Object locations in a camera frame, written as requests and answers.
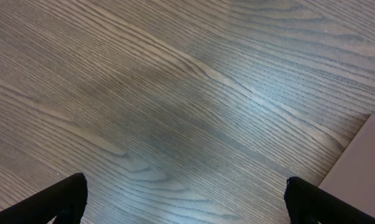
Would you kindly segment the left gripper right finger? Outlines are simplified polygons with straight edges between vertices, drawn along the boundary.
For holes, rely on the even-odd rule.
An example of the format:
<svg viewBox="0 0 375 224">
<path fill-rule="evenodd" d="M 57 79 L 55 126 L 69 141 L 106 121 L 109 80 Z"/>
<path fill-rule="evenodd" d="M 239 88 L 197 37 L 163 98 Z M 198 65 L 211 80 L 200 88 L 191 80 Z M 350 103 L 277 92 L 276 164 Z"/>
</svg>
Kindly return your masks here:
<svg viewBox="0 0 375 224">
<path fill-rule="evenodd" d="M 284 201 L 291 224 L 375 224 L 375 218 L 299 178 L 287 179 Z"/>
</svg>

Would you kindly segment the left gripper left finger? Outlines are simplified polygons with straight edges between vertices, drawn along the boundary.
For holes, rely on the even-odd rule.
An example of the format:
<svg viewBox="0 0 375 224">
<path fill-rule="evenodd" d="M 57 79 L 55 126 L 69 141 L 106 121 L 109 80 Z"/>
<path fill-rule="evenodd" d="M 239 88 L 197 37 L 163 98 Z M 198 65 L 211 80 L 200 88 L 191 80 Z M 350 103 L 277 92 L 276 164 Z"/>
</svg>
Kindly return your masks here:
<svg viewBox="0 0 375 224">
<path fill-rule="evenodd" d="M 76 173 L 1 211 L 0 224 L 80 224 L 87 198 L 87 180 Z"/>
</svg>

